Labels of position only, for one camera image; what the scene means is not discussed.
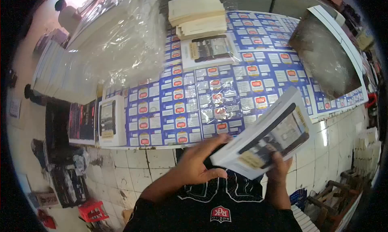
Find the black t-shirt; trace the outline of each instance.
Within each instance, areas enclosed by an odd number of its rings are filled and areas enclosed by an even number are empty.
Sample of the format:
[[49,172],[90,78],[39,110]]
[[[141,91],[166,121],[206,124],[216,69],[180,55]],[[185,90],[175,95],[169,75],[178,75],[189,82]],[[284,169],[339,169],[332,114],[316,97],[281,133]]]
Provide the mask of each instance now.
[[302,231],[292,210],[262,198],[259,183],[228,171],[228,179],[187,185],[163,202],[139,199],[129,231]]

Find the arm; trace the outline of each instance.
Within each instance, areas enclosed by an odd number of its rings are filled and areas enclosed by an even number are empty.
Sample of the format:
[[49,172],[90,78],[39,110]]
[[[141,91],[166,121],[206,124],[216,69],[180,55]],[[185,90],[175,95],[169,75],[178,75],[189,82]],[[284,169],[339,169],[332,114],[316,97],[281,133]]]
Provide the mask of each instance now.
[[272,160],[274,162],[274,168],[267,172],[268,184],[265,200],[276,209],[291,209],[291,202],[286,190],[286,176],[292,164],[292,158],[284,162],[281,154],[275,152],[272,155]]
[[201,184],[217,177],[226,178],[225,170],[221,168],[207,170],[203,161],[216,147],[228,140],[228,135],[219,135],[187,149],[177,166],[149,185],[140,198],[160,202],[184,185]]

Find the person's left hand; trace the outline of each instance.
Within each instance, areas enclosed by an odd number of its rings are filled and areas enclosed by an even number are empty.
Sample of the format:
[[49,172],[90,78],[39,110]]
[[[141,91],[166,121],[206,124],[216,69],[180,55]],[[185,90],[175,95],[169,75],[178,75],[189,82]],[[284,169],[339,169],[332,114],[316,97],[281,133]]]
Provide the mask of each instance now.
[[197,146],[188,148],[178,162],[177,166],[170,170],[176,179],[183,185],[202,184],[211,179],[227,178],[228,174],[221,168],[207,170],[203,161],[220,144],[228,142],[227,134],[220,134],[216,138],[208,139]]

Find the person's right hand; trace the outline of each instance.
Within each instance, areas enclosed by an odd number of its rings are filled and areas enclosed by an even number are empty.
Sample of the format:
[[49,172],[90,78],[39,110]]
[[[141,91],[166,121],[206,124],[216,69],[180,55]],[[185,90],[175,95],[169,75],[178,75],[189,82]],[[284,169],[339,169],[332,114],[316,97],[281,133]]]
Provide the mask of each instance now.
[[292,165],[292,157],[283,161],[283,157],[279,152],[274,152],[272,155],[274,167],[267,171],[268,181],[275,183],[285,183],[288,170]]

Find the photo on book cover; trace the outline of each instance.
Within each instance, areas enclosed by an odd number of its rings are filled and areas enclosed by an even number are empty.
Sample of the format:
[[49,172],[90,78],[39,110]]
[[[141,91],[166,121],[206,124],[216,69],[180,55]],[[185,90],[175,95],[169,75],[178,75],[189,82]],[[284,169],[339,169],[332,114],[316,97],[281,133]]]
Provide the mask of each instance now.
[[298,106],[292,103],[268,128],[242,148],[239,161],[250,168],[265,169],[272,164],[273,152],[285,157],[307,141],[308,128]]

